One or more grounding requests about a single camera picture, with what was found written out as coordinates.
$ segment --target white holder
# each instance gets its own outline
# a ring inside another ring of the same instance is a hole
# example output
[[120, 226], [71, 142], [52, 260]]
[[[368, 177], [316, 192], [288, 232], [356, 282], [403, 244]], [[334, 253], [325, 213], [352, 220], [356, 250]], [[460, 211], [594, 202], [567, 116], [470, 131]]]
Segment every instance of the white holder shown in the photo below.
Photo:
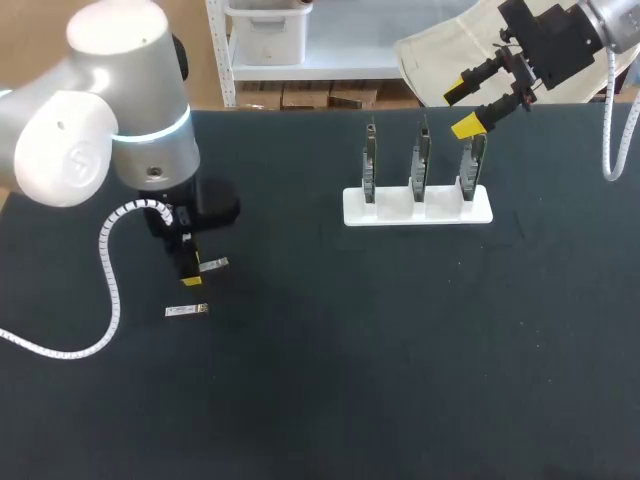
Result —
[[406, 187], [376, 187], [376, 203], [365, 202], [362, 187], [345, 189], [342, 199], [344, 223], [349, 227], [482, 224], [493, 220], [486, 188], [478, 185], [473, 202], [465, 202], [460, 177], [455, 185], [427, 186], [424, 202], [414, 200], [411, 179]]

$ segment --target cardboard box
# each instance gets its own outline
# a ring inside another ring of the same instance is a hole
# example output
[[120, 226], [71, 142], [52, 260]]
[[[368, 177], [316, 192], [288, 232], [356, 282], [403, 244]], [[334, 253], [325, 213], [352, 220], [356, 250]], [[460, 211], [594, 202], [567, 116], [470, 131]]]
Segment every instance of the cardboard box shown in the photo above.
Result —
[[314, 109], [329, 106], [331, 82], [287, 82], [282, 94], [282, 108]]
[[335, 108], [371, 108], [381, 86], [381, 80], [338, 81], [333, 84], [329, 103]]
[[282, 82], [243, 82], [236, 91], [236, 105], [241, 110], [280, 110]]
[[389, 80], [382, 85], [373, 110], [399, 110], [419, 107], [420, 101], [403, 80]]

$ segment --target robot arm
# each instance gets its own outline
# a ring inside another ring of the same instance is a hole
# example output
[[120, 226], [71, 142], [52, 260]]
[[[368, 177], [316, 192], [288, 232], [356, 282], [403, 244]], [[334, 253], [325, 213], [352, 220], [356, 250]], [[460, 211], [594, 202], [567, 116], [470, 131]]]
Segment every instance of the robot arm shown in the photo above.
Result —
[[0, 184], [72, 206], [100, 188], [112, 157], [141, 192], [192, 178], [200, 156], [162, 10], [103, 0], [71, 19], [67, 40], [68, 58], [0, 98]]
[[640, 0], [580, 0], [567, 10], [554, 5], [538, 17], [524, 0], [507, 0], [498, 8], [507, 24], [501, 40], [516, 42], [522, 51], [514, 54], [508, 46], [500, 47], [494, 59], [464, 71], [445, 100], [454, 105], [500, 68], [515, 77], [512, 93], [454, 125], [460, 139], [493, 130], [519, 105], [528, 109], [537, 100], [532, 88], [536, 81], [551, 90], [591, 65], [603, 48], [623, 53], [640, 43]]

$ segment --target wall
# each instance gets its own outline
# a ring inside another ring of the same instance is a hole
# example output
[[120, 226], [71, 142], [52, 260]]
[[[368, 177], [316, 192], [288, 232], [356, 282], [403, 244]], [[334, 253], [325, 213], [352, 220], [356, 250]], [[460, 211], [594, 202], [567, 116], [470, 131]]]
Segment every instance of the wall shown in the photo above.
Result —
[[[0, 86], [17, 87], [65, 55], [69, 18], [91, 0], [0, 0]], [[187, 89], [197, 109], [223, 107], [205, 0], [158, 0], [189, 56]]]

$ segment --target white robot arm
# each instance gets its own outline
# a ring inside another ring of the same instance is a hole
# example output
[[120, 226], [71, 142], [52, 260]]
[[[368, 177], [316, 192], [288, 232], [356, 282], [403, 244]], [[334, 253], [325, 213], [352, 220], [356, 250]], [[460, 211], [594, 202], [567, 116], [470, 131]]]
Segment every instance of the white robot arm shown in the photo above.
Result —
[[69, 56], [0, 93], [0, 185], [52, 206], [77, 205], [113, 156], [141, 192], [189, 181], [200, 157], [173, 37], [149, 0], [102, 0], [67, 27]]

